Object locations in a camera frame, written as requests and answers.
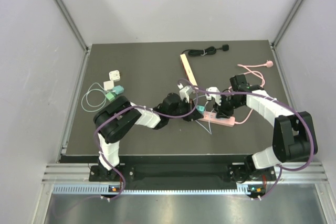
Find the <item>beige wooden power strip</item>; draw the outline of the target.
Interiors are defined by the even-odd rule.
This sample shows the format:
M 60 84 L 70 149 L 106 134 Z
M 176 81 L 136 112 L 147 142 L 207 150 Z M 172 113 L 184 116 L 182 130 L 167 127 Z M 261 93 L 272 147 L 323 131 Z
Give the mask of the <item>beige wooden power strip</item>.
M 180 60 L 181 60 L 181 63 L 182 63 L 182 66 L 184 68 L 184 71 L 186 73 L 186 76 L 187 76 L 187 79 L 188 81 L 193 85 L 193 86 L 197 86 L 197 82 L 196 82 L 196 79 L 194 77 L 194 74 L 192 72 L 192 69 L 191 69 L 191 66 L 189 64 L 189 61 L 187 59 L 187 56 L 186 54 L 181 54 L 180 55 Z

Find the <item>white cube charger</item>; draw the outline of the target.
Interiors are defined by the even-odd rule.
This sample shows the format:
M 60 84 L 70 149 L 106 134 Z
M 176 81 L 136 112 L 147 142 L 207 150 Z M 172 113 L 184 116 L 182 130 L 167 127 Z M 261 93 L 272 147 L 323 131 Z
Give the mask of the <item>white cube charger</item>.
M 103 88 L 106 92 L 111 92 L 112 89 L 114 88 L 114 81 L 113 80 L 105 81 L 103 83 Z

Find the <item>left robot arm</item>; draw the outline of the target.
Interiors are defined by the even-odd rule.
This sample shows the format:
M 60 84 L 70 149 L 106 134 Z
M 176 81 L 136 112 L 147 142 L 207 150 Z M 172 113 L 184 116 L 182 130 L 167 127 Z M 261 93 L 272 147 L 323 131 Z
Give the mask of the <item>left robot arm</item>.
M 99 144 L 98 171 L 95 174 L 107 181 L 117 178 L 120 141 L 133 126 L 159 130 L 170 119 L 182 118 L 190 122 L 202 117 L 203 112 L 197 109 L 193 100 L 180 98 L 176 93 L 169 93 L 162 103 L 152 109 L 138 106 L 123 95 L 116 98 L 93 118 L 95 138 Z

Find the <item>white square plug adapter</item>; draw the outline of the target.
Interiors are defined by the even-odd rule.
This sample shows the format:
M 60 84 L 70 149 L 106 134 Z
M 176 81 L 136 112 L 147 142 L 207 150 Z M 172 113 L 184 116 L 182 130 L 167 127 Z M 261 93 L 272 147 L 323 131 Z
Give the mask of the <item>white square plug adapter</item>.
M 113 70 L 109 72 L 109 79 L 113 82 L 120 81 L 121 74 L 119 70 Z

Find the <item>pink power strip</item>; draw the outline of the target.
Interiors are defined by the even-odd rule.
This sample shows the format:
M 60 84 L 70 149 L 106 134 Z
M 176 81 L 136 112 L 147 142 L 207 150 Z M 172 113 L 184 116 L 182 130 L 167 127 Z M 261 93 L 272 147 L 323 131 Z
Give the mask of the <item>pink power strip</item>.
M 228 127 L 233 127 L 235 125 L 235 118 L 233 116 L 230 118 L 217 118 L 216 113 L 207 111 L 203 113 L 203 118 L 199 119 L 199 121 L 209 122 Z

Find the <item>teal plug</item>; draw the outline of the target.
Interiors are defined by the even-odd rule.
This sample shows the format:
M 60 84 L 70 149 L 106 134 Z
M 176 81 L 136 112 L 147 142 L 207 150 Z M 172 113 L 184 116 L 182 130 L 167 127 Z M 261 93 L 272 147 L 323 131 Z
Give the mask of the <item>teal plug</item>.
M 115 87 L 113 87 L 112 92 L 116 95 L 120 95 L 124 92 L 124 87 L 123 86 L 115 86 Z

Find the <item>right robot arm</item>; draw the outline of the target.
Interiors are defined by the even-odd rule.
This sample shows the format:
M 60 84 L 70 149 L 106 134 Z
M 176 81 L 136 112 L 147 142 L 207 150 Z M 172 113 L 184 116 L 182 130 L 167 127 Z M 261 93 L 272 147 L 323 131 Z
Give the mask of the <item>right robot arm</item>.
M 296 112 L 268 95 L 260 85 L 251 85 L 245 75 L 230 79 L 232 93 L 208 88 L 214 98 L 217 118 L 230 118 L 234 110 L 246 106 L 261 115 L 273 127 L 272 145 L 263 151 L 248 155 L 244 161 L 245 174 L 252 180 L 264 174 L 266 168 L 282 163 L 307 159 L 310 164 L 317 153 L 318 145 L 312 116 Z

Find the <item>teal charger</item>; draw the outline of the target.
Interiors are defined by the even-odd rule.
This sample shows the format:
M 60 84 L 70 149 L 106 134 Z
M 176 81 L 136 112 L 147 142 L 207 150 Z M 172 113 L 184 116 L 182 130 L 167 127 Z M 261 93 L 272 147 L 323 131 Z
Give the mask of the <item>teal charger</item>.
M 197 110 L 198 110 L 200 113 L 204 113 L 204 111 L 205 111 L 205 107 L 204 107 L 204 106 L 198 105 L 196 108 L 197 108 Z

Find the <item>green plug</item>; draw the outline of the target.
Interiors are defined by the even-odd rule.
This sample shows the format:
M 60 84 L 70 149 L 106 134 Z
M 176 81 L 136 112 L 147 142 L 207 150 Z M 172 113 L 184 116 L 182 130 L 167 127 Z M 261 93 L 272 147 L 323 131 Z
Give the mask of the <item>green plug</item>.
M 116 99 L 117 95 L 114 92 L 108 92 L 105 94 L 105 97 L 109 102 L 112 102 Z

